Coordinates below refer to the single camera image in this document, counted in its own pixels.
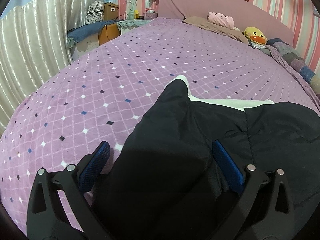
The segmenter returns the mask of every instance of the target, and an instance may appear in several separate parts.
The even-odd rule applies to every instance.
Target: brown storage box
[[[105,44],[108,41],[120,36],[120,31],[116,23],[104,26],[99,36],[99,45]]]
[[[104,20],[113,20],[116,19],[119,15],[119,6],[114,3],[105,3],[104,4]]]

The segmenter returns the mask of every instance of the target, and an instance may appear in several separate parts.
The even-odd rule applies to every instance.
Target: grid pattern
[[[18,106],[1,138],[1,201],[26,232],[30,190],[39,168],[59,171],[111,147],[109,172],[142,115],[175,76],[198,98],[292,102],[317,113],[297,81],[271,57],[231,38],[157,18],[67,66]],[[71,224],[72,217],[65,197]]]

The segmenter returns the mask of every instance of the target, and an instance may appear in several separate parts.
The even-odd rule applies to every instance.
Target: silver screw
[[[44,169],[39,169],[38,174],[39,174],[39,175],[44,174]]]
[[[284,174],[283,169],[277,169],[277,172],[278,172],[279,175],[283,175]]]
[[[255,171],[256,170],[256,166],[254,166],[253,164],[249,164],[247,166],[247,168],[248,168],[249,171]]]
[[[70,164],[67,166],[67,171],[73,171],[76,168],[74,164]]]

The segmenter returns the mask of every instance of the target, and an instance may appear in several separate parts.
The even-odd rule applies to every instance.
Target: pink pig pillow
[[[235,25],[231,16],[224,16],[222,13],[209,12],[208,22],[227,27],[230,30],[233,30]]]

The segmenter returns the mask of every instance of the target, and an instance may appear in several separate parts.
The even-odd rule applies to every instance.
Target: headboard
[[[190,16],[207,18],[209,11],[231,16],[235,27],[241,31],[253,26],[260,29],[267,39],[281,38],[293,44],[293,32],[287,26],[244,0],[159,0],[158,17],[181,20]]]

